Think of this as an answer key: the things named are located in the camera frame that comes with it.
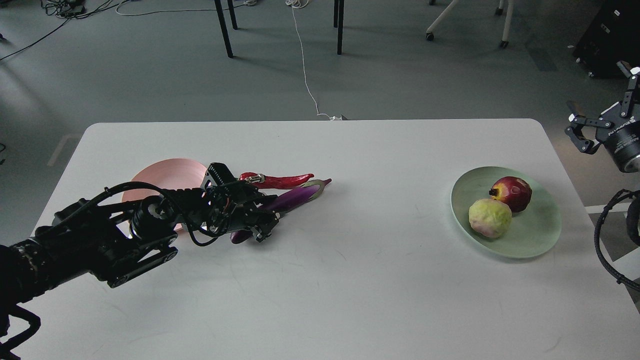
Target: eggplant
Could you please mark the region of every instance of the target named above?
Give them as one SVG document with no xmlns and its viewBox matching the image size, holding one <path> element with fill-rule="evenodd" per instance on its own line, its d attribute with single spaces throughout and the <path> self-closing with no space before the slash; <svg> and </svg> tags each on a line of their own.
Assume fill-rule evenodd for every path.
<svg viewBox="0 0 640 360">
<path fill-rule="evenodd" d="M 297 208 L 302 204 L 306 204 L 312 200 L 317 199 L 326 185 L 331 182 L 331 179 L 327 180 L 309 180 L 306 183 L 300 185 L 297 188 L 293 188 L 288 192 L 278 196 L 274 201 L 261 206 L 260 209 L 273 210 L 281 215 L 288 213 L 289 211 Z M 253 233 L 250 230 L 240 230 L 231 234 L 231 242 L 239 244 L 248 238 L 251 238 Z"/>
</svg>

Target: floor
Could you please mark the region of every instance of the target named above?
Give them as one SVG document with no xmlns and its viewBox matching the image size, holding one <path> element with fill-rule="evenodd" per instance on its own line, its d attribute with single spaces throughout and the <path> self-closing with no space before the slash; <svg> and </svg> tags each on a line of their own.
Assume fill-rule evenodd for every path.
<svg viewBox="0 0 640 360">
<path fill-rule="evenodd" d="M 604 150 L 579 153 L 563 131 L 567 100 L 595 116 L 626 89 L 623 78 L 590 78 L 572 56 L 602 2 L 518 1 L 509 45 L 501 49 L 498 1 L 462 1 L 427 42 L 426 28 L 448 1 L 347 0 L 342 56 L 336 55 L 333 1 L 311 0 L 294 14 L 319 112 L 353 120 L 536 119 L 590 207 L 620 188 L 638 187 L 637 174 L 620 173 Z M 86 6 L 101 3 L 87 0 Z M 120 12 L 177 8 L 212 9 L 213 1 L 131 1 Z M 80 136 L 96 122 L 327 119 L 316 115 L 305 87 L 294 14 L 284 0 L 236 8 L 234 59 L 225 54 L 215 12 L 125 17 L 110 9 L 71 20 L 0 61 L 0 143 L 6 145 L 0 243 L 31 234 Z M 36 1 L 6 2 L 0 57 L 62 21 L 46 16 Z M 212 134 L 213 146 L 217 136 L 224 135 Z M 611 238 L 607 248 L 621 257 L 637 248 L 617 234 Z"/>
</svg>

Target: yellow-green fruit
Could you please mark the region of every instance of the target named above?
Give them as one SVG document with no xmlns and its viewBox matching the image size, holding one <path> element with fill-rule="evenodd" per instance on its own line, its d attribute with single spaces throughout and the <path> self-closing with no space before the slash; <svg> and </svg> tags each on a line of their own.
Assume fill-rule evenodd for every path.
<svg viewBox="0 0 640 360">
<path fill-rule="evenodd" d="M 511 209 L 502 201 L 480 199 L 469 208 L 471 228 L 487 238 L 504 235 L 511 225 Z"/>
</svg>

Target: peeled fruit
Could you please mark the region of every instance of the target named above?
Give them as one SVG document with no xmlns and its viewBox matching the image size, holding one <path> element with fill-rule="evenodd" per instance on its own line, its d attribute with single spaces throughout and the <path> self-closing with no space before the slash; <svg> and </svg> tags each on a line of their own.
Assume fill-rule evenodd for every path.
<svg viewBox="0 0 640 360">
<path fill-rule="evenodd" d="M 469 224 L 487 238 L 499 238 L 511 225 L 511 209 L 502 201 L 480 199 L 469 208 Z"/>
<path fill-rule="evenodd" d="M 512 213 L 519 213 L 527 208 L 531 201 L 531 186 L 515 176 L 505 176 L 493 184 L 489 195 L 492 199 L 507 204 Z"/>
</svg>

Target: black equipment box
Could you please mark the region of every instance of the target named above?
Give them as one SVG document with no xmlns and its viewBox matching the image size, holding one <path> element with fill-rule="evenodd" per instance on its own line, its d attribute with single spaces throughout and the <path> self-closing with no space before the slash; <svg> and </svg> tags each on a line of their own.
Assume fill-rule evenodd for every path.
<svg viewBox="0 0 640 360">
<path fill-rule="evenodd" d="M 590 76 L 618 77 L 616 65 L 640 65 L 640 0 L 606 0 L 584 33 L 573 55 Z"/>
</svg>

